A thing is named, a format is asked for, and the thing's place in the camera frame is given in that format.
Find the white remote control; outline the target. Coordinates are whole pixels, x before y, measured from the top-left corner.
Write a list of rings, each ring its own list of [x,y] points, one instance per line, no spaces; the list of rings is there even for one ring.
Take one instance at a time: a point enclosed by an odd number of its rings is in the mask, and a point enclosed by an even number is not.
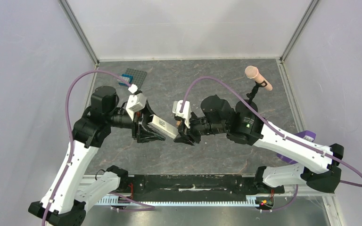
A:
[[[171,139],[176,139],[179,134],[178,129],[175,126],[155,114],[148,118],[148,126],[160,134],[170,137]]]

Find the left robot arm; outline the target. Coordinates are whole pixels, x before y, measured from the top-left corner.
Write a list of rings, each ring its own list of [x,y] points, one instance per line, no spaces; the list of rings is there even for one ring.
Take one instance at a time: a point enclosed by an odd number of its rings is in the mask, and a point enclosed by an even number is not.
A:
[[[79,190],[89,163],[112,128],[129,129],[138,143],[165,140],[162,133],[148,125],[154,113],[146,97],[136,85],[131,85],[128,90],[127,102],[119,107],[115,88],[97,88],[81,118],[68,126],[70,141],[64,161],[44,197],[32,202],[28,208],[28,212],[40,218],[43,225],[79,226],[91,207],[107,194],[114,191],[134,193],[134,183],[130,181],[128,171],[117,166],[107,168],[91,185]]]

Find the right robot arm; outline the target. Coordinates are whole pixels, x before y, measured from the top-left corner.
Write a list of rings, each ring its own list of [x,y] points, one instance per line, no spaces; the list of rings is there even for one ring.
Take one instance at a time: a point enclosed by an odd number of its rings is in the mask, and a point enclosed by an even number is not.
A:
[[[174,102],[174,118],[179,121],[175,143],[196,145],[202,136],[226,134],[227,139],[236,144],[268,149],[294,161],[288,166],[259,167],[253,180],[257,191],[306,184],[316,191],[333,193],[339,185],[342,173],[339,162],[326,155],[341,160],[343,146],[315,144],[278,127],[272,130],[271,122],[260,120],[241,101],[232,108],[228,101],[213,95],[205,98],[200,108],[203,117],[197,117],[190,110],[189,102]]]

